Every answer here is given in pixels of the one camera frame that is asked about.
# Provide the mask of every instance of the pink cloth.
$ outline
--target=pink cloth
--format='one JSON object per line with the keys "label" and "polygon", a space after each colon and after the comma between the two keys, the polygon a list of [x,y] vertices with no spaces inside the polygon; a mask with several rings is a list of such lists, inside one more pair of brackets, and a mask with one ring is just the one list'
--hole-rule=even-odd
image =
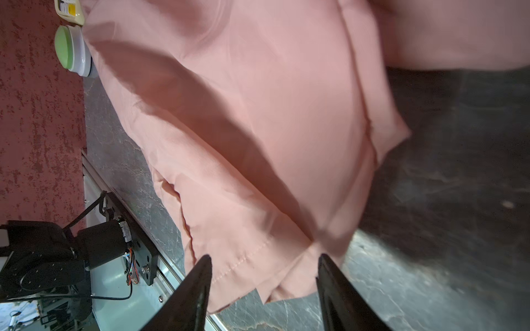
{"label": "pink cloth", "polygon": [[257,288],[315,291],[374,170],[409,135],[364,0],[99,0],[83,28],[123,128],[180,229],[213,262],[208,311]]}
{"label": "pink cloth", "polygon": [[385,63],[408,69],[530,65],[528,0],[371,0]]}

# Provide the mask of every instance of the bottle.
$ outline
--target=bottle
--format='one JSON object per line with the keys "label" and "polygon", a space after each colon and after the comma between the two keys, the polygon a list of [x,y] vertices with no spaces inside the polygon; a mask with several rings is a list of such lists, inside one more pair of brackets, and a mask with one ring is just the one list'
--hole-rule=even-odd
{"label": "bottle", "polygon": [[61,65],[80,76],[87,77],[92,56],[81,34],[81,28],[61,25],[55,32],[55,53]]}
{"label": "bottle", "polygon": [[68,22],[78,25],[85,24],[85,16],[81,10],[79,0],[54,0],[55,11]]}

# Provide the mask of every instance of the table surface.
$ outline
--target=table surface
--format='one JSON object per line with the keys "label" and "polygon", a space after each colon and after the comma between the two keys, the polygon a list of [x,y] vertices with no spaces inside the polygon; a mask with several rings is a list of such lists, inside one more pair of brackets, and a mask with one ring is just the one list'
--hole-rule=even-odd
{"label": "table surface", "polygon": [[[377,171],[345,275],[394,330],[530,329],[530,68],[388,77],[411,139]],[[97,78],[87,155],[183,271],[180,234]],[[322,330],[317,296],[222,311],[230,330]]]}

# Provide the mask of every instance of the green cap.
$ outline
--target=green cap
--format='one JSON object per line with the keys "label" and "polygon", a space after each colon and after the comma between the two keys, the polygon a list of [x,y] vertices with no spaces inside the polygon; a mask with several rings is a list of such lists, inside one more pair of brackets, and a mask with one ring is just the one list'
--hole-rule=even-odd
{"label": "green cap", "polygon": [[57,29],[57,32],[55,32],[55,53],[64,68],[72,68],[72,62],[74,61],[72,36],[68,28],[64,25],[61,25]]}

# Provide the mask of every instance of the cable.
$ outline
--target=cable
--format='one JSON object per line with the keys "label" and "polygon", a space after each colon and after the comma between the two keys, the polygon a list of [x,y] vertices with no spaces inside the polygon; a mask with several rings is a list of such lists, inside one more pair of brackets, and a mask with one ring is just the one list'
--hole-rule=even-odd
{"label": "cable", "polygon": [[92,202],[92,204],[86,208],[79,216],[77,216],[75,218],[75,220],[73,220],[72,222],[70,222],[70,224],[68,224],[67,226],[65,226],[63,228],[63,230],[66,230],[66,229],[69,229],[71,228],[72,226],[76,225],[77,223],[79,223],[79,221],[81,221],[92,209],[94,209],[98,204],[100,205],[100,212],[102,211],[102,208],[103,208],[103,200],[105,199],[105,195],[107,194],[106,191],[103,191],[101,192],[101,195],[100,197]]}
{"label": "cable", "polygon": [[129,272],[129,270],[131,269],[131,266],[132,266],[132,264],[133,264],[133,256],[134,256],[134,255],[133,255],[133,249],[132,249],[132,248],[129,248],[129,261],[127,261],[127,262],[128,262],[128,263],[127,263],[128,265],[126,265],[127,268],[126,268],[125,271],[123,272],[124,274],[127,274],[127,273]]}
{"label": "cable", "polygon": [[0,303],[6,303],[6,302],[21,302],[21,301],[28,301],[28,300],[40,300],[40,299],[98,299],[98,300],[127,300],[129,299],[133,294],[133,284],[131,283],[131,292],[129,293],[128,297],[124,298],[113,298],[113,297],[99,297],[99,296],[84,296],[84,295],[57,295],[57,296],[41,296],[41,297],[31,297],[31,298],[24,298],[24,299],[7,299],[7,300],[0,300]]}
{"label": "cable", "polygon": [[138,268],[136,267],[136,260],[134,260],[133,265],[134,265],[134,271],[136,273],[136,280],[137,280],[135,283],[138,284],[138,281],[140,280],[140,276],[138,275]]}
{"label": "cable", "polygon": [[33,320],[36,320],[37,318],[39,318],[39,317],[36,316],[36,317],[33,317],[32,319],[28,319],[28,320],[25,320],[25,321],[22,321],[22,322],[18,322],[18,323],[20,323],[20,324],[24,324],[24,323],[27,323],[27,322],[31,322],[31,321],[33,321]]}
{"label": "cable", "polygon": [[24,311],[24,309],[30,304],[30,301],[26,302],[25,305],[22,306],[22,308],[20,308],[20,313],[22,313]]}

